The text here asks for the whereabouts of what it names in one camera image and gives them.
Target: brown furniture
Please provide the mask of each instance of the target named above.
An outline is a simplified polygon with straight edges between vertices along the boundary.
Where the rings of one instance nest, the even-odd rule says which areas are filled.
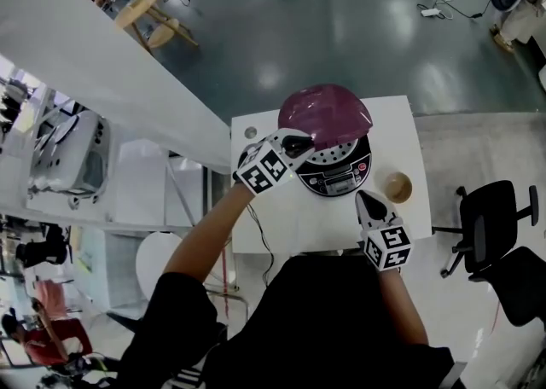
[[[155,6],[159,0],[130,0],[129,3],[121,9],[115,19],[116,25],[121,28],[131,26],[134,30],[140,45],[152,54],[152,48],[157,48],[167,43],[171,38],[178,34],[195,46],[199,46],[189,34],[191,31],[182,25],[178,19],[169,16]],[[155,28],[148,40],[138,31],[135,22],[143,15],[150,15],[161,25]]]

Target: chair wheel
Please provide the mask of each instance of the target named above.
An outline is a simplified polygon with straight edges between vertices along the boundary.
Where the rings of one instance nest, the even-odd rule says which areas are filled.
[[[459,186],[455,193],[459,196],[465,197],[467,196],[467,190],[464,188],[464,186]]]

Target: chair seat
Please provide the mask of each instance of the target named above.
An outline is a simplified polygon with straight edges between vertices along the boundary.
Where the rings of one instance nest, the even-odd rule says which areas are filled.
[[[517,207],[514,185],[510,181],[498,181],[474,190],[462,199],[460,210],[463,245],[475,248],[464,258],[467,272],[484,269],[515,245],[518,237]],[[481,233],[475,227],[480,223],[484,228]]]
[[[497,293],[506,318],[516,327],[546,315],[546,262],[529,248],[514,249],[468,280],[489,282]]]

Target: beige pants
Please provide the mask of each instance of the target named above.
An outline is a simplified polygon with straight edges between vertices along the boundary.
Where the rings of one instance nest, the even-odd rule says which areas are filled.
[[[543,16],[542,4],[535,6],[527,0],[521,0],[511,11],[497,11],[495,24],[500,28],[501,37],[506,42],[512,42],[518,38],[523,43],[527,43]]]

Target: brown shoe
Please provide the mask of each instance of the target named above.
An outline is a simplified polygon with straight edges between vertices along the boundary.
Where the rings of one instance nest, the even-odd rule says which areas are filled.
[[[514,53],[514,46],[510,42],[507,42],[504,40],[501,36],[501,33],[498,33],[493,38],[495,40],[495,43],[499,45],[502,49],[504,49],[506,52],[509,52],[510,54]]]

